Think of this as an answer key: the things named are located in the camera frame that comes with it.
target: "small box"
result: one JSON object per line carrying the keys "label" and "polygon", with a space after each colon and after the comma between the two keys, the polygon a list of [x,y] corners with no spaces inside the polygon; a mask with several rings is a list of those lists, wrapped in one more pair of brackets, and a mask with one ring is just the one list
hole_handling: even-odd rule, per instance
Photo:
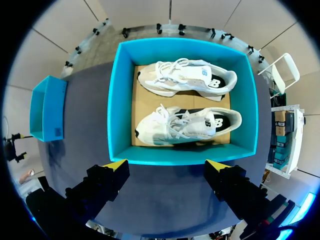
{"label": "small box", "polygon": [[276,146],[277,147],[281,147],[281,148],[286,148],[288,145],[290,144],[290,141],[287,141],[287,142],[285,142],[285,143],[283,143],[283,142],[276,142]]}
{"label": "small box", "polygon": [[290,152],[291,151],[291,147],[287,146],[287,147],[280,147],[280,146],[277,146],[275,148],[275,152],[276,153],[280,153],[280,154],[285,154],[286,152]]}
{"label": "small box", "polygon": [[33,90],[30,134],[42,142],[64,139],[64,104],[67,82],[47,76]]}
{"label": "small box", "polygon": [[286,143],[286,142],[289,142],[289,140],[291,140],[292,138],[292,135],[291,134],[288,134],[288,135],[285,135],[285,136],[276,136],[276,141],[279,142],[279,143]]}
{"label": "small box", "polygon": [[288,111],[274,112],[275,134],[285,136],[294,131],[294,113]]}
{"label": "small box", "polygon": [[284,153],[280,153],[280,152],[275,152],[274,154],[274,159],[278,159],[278,160],[285,160],[290,154],[290,151],[286,150]]}
{"label": "small box", "polygon": [[286,111],[274,112],[274,120],[276,122],[285,122],[286,121]]}
{"label": "small box", "polygon": [[273,167],[281,170],[288,163],[288,161],[289,161],[289,156],[287,156],[283,160],[279,160],[279,159],[275,158],[273,161]]}

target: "round table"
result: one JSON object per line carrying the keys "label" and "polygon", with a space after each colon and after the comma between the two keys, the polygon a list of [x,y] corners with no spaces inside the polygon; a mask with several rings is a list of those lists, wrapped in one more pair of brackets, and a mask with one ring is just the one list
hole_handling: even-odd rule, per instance
{"label": "round table", "polygon": [[[95,164],[110,163],[107,105],[113,63],[79,71],[68,81],[64,104],[64,139],[38,142],[49,185],[65,197]],[[260,184],[271,139],[271,104],[266,81],[255,75],[259,107],[258,145],[254,156],[226,161],[246,170]],[[213,233],[237,224],[203,177],[203,165],[130,164],[130,177],[114,202],[107,202],[95,221],[120,233],[150,238],[182,238]]]}

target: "cable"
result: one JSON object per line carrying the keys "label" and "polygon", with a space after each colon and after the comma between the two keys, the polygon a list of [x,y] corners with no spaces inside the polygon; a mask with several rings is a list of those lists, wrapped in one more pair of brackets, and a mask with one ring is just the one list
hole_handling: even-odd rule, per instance
{"label": "cable", "polygon": [[6,122],[6,139],[7,139],[9,137],[9,122],[6,116],[3,116],[3,119],[5,119],[5,122]]}

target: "sneaker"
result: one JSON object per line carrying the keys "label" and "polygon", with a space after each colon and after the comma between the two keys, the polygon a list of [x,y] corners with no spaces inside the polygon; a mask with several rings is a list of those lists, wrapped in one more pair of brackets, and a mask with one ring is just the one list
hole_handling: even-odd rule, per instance
{"label": "sneaker", "polygon": [[207,140],[237,129],[242,123],[239,112],[222,108],[164,108],[146,116],[135,129],[135,136],[148,145],[171,145]]}
{"label": "sneaker", "polygon": [[150,64],[138,72],[140,84],[157,95],[172,97],[179,91],[196,90],[206,99],[221,101],[237,83],[237,74],[204,60],[180,58]]}

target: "teal shoe box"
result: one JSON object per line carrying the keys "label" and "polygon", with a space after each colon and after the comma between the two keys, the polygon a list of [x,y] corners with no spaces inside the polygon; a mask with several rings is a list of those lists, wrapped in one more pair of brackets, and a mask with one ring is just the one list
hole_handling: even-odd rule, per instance
{"label": "teal shoe box", "polygon": [[[242,124],[230,133],[230,144],[194,148],[131,145],[135,66],[157,61],[174,62],[179,58],[201,59],[236,72],[237,84],[230,92],[230,106],[241,114]],[[145,38],[119,44],[107,106],[108,150],[112,162],[128,159],[130,164],[196,165],[204,164],[206,159],[223,162],[249,157],[256,154],[258,126],[256,84],[246,54],[216,43],[188,38]]]}
{"label": "teal shoe box", "polygon": [[42,142],[64,138],[64,104],[67,82],[47,76],[33,90],[30,134]]}

